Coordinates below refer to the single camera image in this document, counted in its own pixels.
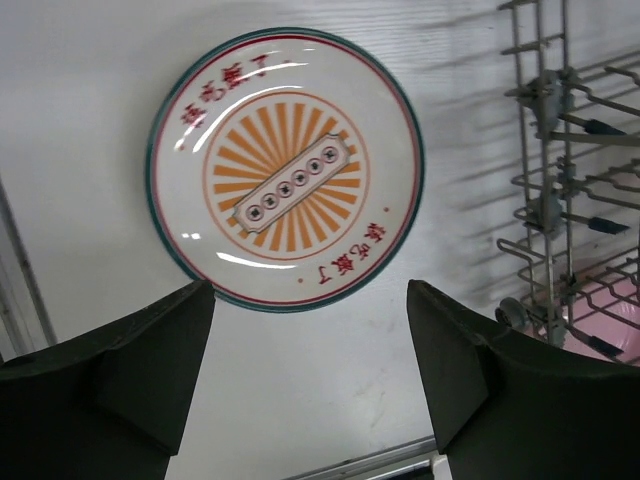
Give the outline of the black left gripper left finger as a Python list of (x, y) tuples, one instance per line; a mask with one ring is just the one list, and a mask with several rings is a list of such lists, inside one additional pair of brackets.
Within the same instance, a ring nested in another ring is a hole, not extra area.
[(4, 479), (162, 479), (215, 307), (206, 281), (1, 366)]

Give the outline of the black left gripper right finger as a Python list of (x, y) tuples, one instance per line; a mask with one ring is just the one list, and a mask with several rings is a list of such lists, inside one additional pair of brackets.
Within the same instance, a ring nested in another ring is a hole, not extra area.
[(639, 371), (570, 353), (422, 280), (406, 308), (437, 449), (456, 479), (635, 479)]

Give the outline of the pink plastic plate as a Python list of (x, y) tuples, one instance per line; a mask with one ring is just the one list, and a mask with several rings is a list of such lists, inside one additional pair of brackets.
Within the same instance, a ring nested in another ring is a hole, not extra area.
[(568, 333), (565, 350), (608, 361), (586, 343), (597, 337), (620, 350), (616, 360), (639, 366), (639, 288), (630, 278), (609, 275), (586, 283), (576, 295), (573, 315), (574, 327), (584, 335), (578, 339)]

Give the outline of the white plate orange sunburst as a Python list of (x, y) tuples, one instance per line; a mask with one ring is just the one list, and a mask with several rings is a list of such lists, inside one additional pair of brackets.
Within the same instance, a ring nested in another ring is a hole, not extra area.
[(292, 313), (335, 303), (387, 266), (425, 173), (417, 116), (375, 56), (276, 27), (182, 74), (152, 124), (145, 187), (186, 275), (235, 305)]

